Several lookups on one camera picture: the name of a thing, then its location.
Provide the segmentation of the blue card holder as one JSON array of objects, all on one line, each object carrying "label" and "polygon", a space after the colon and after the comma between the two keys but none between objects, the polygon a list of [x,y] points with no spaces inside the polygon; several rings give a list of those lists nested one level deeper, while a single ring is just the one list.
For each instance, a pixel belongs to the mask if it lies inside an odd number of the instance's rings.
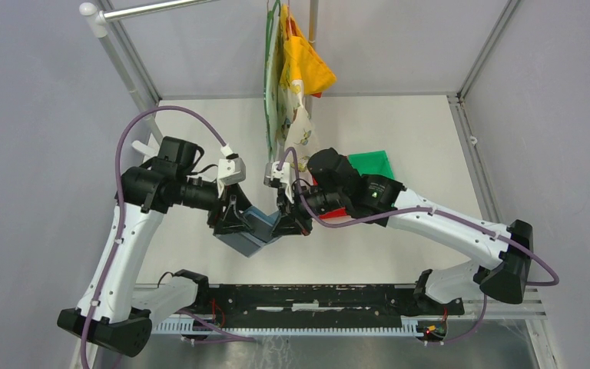
[{"label": "blue card holder", "polygon": [[250,258],[264,246],[278,239],[278,237],[271,235],[278,215],[278,211],[265,214],[259,208],[250,207],[243,213],[244,220],[250,225],[249,231],[215,234],[214,237],[243,256]]}]

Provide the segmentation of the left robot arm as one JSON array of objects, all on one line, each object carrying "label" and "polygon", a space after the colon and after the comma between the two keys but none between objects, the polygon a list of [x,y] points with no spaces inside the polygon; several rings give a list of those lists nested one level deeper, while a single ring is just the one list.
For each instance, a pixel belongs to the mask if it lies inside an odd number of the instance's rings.
[{"label": "left robot arm", "polygon": [[246,178],[240,156],[221,149],[218,177],[206,181],[195,170],[204,149],[166,137],[158,153],[136,167],[117,172],[117,204],[111,233],[97,270],[74,308],[64,309],[58,326],[75,336],[128,357],[137,356],[151,331],[172,314],[214,309],[206,276],[179,270],[150,294],[135,293],[148,247],[168,210],[180,205],[207,212],[216,231],[246,230],[240,216],[249,206],[240,191]]}]

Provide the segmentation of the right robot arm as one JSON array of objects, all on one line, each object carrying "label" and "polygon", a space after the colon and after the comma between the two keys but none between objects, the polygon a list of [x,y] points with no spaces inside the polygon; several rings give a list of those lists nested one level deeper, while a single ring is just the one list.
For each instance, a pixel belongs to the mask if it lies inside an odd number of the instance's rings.
[{"label": "right robot arm", "polygon": [[377,224],[421,235],[468,257],[446,269],[423,271],[413,292],[415,308],[431,314],[457,298],[480,294],[521,304],[529,286],[533,227],[522,220],[500,224],[468,217],[438,205],[403,183],[360,174],[335,149],[317,152],[306,186],[287,161],[269,163],[264,183],[278,190],[280,216],[273,234],[308,235],[315,218],[343,209],[350,224]]}]

